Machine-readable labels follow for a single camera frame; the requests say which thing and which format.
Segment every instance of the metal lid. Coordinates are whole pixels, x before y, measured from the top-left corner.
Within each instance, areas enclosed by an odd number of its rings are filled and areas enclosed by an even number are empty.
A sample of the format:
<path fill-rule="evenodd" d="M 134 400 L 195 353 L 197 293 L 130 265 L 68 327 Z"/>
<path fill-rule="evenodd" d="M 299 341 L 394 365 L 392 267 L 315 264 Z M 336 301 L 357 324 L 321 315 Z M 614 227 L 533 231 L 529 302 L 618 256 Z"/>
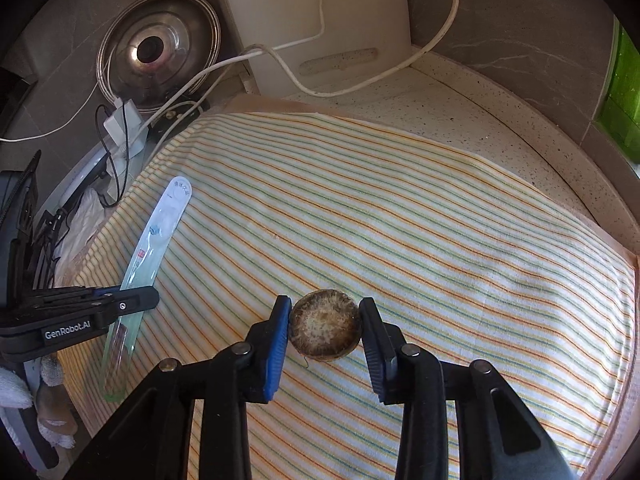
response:
<path fill-rule="evenodd" d="M 206 0 L 138 0 L 120 13 L 102 40 L 96 77 L 111 103 L 116 96 L 133 99 L 141 112 L 155 112 L 212 65 L 219 51 L 220 22 Z"/>

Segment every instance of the gray tile wall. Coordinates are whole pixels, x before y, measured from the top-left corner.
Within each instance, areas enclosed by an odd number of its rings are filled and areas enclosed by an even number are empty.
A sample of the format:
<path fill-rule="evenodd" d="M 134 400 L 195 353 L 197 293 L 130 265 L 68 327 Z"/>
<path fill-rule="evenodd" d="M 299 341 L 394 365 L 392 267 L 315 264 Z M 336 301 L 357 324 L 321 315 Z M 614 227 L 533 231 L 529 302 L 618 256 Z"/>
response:
<path fill-rule="evenodd" d="M 451 0 L 408 0 L 412 41 L 426 44 Z M 460 0 L 435 51 L 514 92 L 584 137 L 606 78 L 614 17 L 602 0 Z"/>
<path fill-rule="evenodd" d="M 37 86 L 7 135 L 34 136 L 65 123 L 95 84 L 95 56 L 117 14 L 135 0 L 49 0 L 25 28 L 2 65 Z M 216 6 L 216 0 L 209 0 Z M 40 203 L 73 166 L 98 142 L 94 110 L 104 99 L 97 89 L 68 127 L 49 137 L 0 144 L 0 170 L 21 170 L 37 149 Z"/>

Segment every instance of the white cutting board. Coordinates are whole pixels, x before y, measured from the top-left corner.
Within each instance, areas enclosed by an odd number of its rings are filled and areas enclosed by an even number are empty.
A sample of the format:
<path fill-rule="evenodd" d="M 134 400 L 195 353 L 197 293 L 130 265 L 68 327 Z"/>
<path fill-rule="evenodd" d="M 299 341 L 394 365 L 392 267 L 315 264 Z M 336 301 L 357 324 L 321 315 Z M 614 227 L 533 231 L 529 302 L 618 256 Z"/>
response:
<path fill-rule="evenodd" d="M 222 0 L 230 27 L 242 46 L 270 46 L 315 35 L 320 29 L 318 0 Z M 280 55 L 310 88 L 358 76 L 372 76 L 411 55 L 406 0 L 324 0 L 322 38 Z M 341 56 L 341 53 L 359 51 Z M 306 63 L 330 56 L 322 62 Z M 250 61 L 260 93 L 283 97 L 298 90 L 270 56 Z"/>

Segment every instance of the striped cloth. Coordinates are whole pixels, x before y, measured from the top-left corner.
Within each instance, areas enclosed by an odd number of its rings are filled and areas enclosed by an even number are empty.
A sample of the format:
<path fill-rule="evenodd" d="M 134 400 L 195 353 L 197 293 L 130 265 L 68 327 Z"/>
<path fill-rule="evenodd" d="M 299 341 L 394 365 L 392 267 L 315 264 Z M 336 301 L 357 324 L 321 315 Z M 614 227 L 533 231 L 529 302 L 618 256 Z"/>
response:
<path fill-rule="evenodd" d="M 373 296 L 384 320 L 442 360 L 485 358 L 577 472 L 612 420 L 634 353 L 635 269 L 536 188 L 480 156 L 319 114 L 205 116 L 154 159 L 97 235 L 78 285 L 119 283 L 175 175 L 193 197 L 140 329 L 129 386 L 162 358 L 193 362 L 241 340 L 277 294 Z M 91 434 L 104 339 L 61 352 Z M 449 408 L 450 478 L 459 477 Z M 362 347 L 305 363 L 248 406 L 255 478 L 392 478 L 401 407 L 378 403 Z M 191 439 L 197 478 L 200 409 Z"/>

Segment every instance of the screw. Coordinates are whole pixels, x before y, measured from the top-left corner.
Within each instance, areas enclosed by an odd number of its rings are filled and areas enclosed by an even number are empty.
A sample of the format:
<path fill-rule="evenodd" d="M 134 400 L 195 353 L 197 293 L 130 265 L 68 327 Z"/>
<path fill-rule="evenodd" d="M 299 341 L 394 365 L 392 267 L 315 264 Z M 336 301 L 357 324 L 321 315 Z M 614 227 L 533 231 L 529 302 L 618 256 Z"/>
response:
<path fill-rule="evenodd" d="M 474 368 L 481 374 L 487 374 L 492 370 L 492 366 L 489 361 L 485 361 L 484 359 L 476 359 L 474 361 Z"/>
<path fill-rule="evenodd" d="M 178 359 L 168 357 L 159 362 L 158 368 L 160 368 L 161 372 L 173 372 L 178 367 L 178 364 Z"/>
<path fill-rule="evenodd" d="M 251 345 L 246 341 L 241 341 L 233 345 L 231 351 L 236 355 L 247 355 L 251 351 Z"/>
<path fill-rule="evenodd" d="M 413 343 L 407 343 L 406 345 L 402 345 L 400 351 L 406 356 L 416 357 L 420 353 L 420 347 Z"/>

